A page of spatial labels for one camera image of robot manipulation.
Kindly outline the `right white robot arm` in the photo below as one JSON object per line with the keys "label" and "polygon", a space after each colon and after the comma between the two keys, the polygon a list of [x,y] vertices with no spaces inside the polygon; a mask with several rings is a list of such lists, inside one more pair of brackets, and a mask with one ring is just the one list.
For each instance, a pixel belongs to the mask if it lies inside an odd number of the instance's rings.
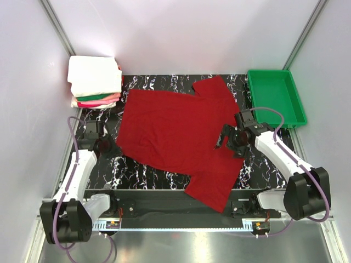
{"label": "right white robot arm", "polygon": [[236,126],[224,124],[216,148],[226,144],[235,158],[243,157],[249,147],[264,154],[287,180],[285,189],[262,190],[249,203],[249,211],[261,217],[269,209],[287,213],[298,221],[309,219],[324,222],[331,210],[328,172],[315,168],[298,157],[278,138],[278,129],[268,123],[259,123],[254,109],[235,114]]}

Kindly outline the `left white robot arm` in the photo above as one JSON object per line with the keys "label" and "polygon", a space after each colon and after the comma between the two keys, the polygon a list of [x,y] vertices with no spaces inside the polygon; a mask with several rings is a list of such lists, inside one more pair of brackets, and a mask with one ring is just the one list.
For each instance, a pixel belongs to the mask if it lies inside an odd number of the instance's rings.
{"label": "left white robot arm", "polygon": [[112,217],[118,212],[112,192],[95,193],[84,201],[87,182],[98,158],[112,152],[114,143],[103,122],[86,121],[83,126],[83,137],[73,140],[75,150],[61,187],[39,209],[47,242],[59,247],[89,241],[93,223],[102,215]]}

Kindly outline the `red t shirt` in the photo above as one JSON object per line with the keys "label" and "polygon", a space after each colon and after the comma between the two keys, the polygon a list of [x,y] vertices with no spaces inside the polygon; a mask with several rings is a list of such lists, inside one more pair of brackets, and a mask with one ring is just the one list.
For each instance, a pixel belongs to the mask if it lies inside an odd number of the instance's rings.
{"label": "red t shirt", "polygon": [[244,160],[216,144],[223,125],[236,124],[239,107],[221,76],[193,89],[130,90],[116,143],[141,164],[190,176],[186,194],[222,213]]}

